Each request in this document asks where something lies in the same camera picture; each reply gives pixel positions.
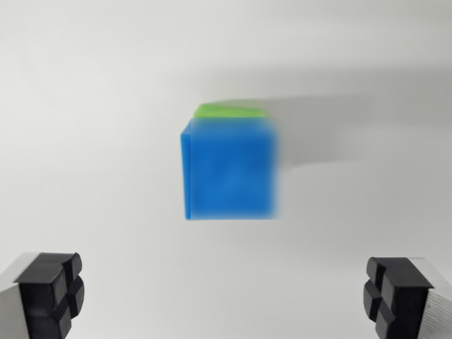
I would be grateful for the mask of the black padded gripper right finger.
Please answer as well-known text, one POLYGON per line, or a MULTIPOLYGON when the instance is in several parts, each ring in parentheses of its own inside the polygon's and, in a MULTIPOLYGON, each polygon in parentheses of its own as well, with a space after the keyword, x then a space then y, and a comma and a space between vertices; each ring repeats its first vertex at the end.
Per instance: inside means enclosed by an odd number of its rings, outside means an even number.
POLYGON ((367 262, 363 303, 384 339, 451 337, 451 283, 425 258, 367 262))

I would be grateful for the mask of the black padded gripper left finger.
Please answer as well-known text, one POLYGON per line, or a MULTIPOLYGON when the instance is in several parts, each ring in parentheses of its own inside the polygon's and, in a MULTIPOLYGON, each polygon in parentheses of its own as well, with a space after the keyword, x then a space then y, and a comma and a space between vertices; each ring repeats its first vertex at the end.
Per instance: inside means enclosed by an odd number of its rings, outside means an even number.
POLYGON ((65 338, 82 309, 78 253, 23 253, 1 273, 1 337, 65 338))

